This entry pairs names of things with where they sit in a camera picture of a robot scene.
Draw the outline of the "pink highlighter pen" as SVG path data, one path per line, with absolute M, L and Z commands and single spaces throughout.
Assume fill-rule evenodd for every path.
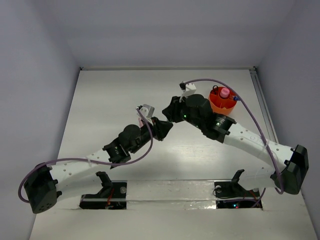
M 138 121 L 139 121 L 139 126 L 140 126 L 140 127 L 143 127 L 143 126 L 144 126 L 143 120 L 142 120 L 141 118 L 139 118 Z

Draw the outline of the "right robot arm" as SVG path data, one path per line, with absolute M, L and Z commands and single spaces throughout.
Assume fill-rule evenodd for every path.
M 304 146 L 290 147 L 263 140 L 234 119 L 213 112 L 209 100 L 201 94 L 184 99 L 174 96 L 162 113 L 170 122 L 186 121 L 207 138 L 240 149 L 270 165 L 270 168 L 260 168 L 253 173 L 238 170 L 230 182 L 230 190 L 235 196 L 260 188 L 279 188 L 291 195 L 300 192 L 309 169 Z

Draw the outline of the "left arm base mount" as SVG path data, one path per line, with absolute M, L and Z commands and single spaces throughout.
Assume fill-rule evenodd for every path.
M 79 207 L 83 210 L 126 210 L 127 181 L 112 182 L 108 174 L 95 174 L 101 181 L 101 189 L 96 194 L 81 196 Z

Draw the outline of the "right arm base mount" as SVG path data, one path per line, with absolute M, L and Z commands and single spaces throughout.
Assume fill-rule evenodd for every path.
M 216 198 L 218 209 L 262 209 L 260 192 L 245 190 L 239 185 L 240 176 L 244 169 L 238 170 L 231 180 L 215 181 L 213 196 Z

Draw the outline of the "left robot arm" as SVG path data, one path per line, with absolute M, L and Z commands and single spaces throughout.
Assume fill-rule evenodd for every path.
M 103 169 L 133 164 L 131 154 L 146 144 L 163 141 L 172 129 L 168 121 L 152 117 L 142 123 L 127 125 L 111 143 L 85 158 L 61 158 L 38 164 L 22 180 L 18 196 L 30 205 L 34 214 L 43 213 L 57 202 L 77 194 L 80 180 L 91 174 L 98 177 L 93 186 L 94 197 L 108 198 L 113 183 Z

